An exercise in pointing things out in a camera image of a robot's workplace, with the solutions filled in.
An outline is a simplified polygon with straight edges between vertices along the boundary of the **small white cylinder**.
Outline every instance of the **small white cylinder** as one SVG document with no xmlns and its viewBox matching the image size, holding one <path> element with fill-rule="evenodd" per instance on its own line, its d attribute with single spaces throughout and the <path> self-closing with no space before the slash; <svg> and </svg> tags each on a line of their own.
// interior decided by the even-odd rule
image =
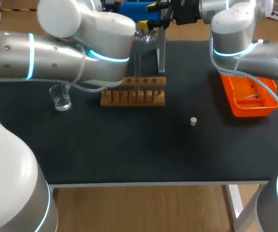
<svg viewBox="0 0 278 232">
<path fill-rule="evenodd" d="M 196 122 L 197 122 L 197 118 L 192 117 L 192 118 L 191 118 L 191 126 L 196 125 Z"/>
</svg>

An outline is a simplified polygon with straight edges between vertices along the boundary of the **orange container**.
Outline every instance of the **orange container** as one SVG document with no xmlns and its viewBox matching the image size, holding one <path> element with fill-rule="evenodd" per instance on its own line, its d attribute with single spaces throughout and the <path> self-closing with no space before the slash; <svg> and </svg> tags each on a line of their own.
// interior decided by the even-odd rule
<svg viewBox="0 0 278 232">
<path fill-rule="evenodd" d="M 237 117 L 264 117 L 278 108 L 278 103 L 264 88 L 251 79 L 222 75 L 232 112 Z M 273 92 L 277 93 L 274 80 L 258 77 Z"/>
</svg>

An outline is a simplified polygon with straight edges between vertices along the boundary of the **wooden test tube rack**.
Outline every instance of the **wooden test tube rack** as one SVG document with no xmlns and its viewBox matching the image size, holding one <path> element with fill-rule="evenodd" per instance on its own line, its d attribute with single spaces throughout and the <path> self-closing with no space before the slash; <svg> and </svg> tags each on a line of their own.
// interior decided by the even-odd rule
<svg viewBox="0 0 278 232">
<path fill-rule="evenodd" d="M 119 87 L 131 90 L 105 89 L 101 93 L 101 106 L 164 106 L 165 77 L 126 77 Z M 135 90 L 135 87 L 157 87 L 157 90 Z"/>
</svg>

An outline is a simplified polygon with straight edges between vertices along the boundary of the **wooden floor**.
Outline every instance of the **wooden floor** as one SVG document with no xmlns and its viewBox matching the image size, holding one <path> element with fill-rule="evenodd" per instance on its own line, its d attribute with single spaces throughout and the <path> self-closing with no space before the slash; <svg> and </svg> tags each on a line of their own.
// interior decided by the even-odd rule
<svg viewBox="0 0 278 232">
<path fill-rule="evenodd" d="M 3 8 L 35 8 L 37 0 L 3 0 Z M 34 12 L 3 12 L 0 30 L 46 34 Z M 208 40 L 209 25 L 176 26 L 169 40 Z M 254 38 L 278 42 L 278 22 L 264 19 Z M 257 186 L 239 186 L 245 205 Z M 64 188 L 55 191 L 58 232 L 231 232 L 221 186 Z"/>
</svg>

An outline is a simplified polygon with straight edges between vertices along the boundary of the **black table surface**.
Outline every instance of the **black table surface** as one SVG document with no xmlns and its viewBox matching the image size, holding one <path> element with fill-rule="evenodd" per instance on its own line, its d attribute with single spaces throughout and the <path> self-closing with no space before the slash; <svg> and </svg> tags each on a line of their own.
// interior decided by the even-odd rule
<svg viewBox="0 0 278 232">
<path fill-rule="evenodd" d="M 58 112 L 52 83 L 0 83 L 0 121 L 31 148 L 49 184 L 269 180 L 278 110 L 235 118 L 208 45 L 167 42 L 165 107 L 100 107 L 100 94 L 71 88 L 71 109 Z M 142 50 L 142 75 L 157 75 L 155 46 Z"/>
</svg>

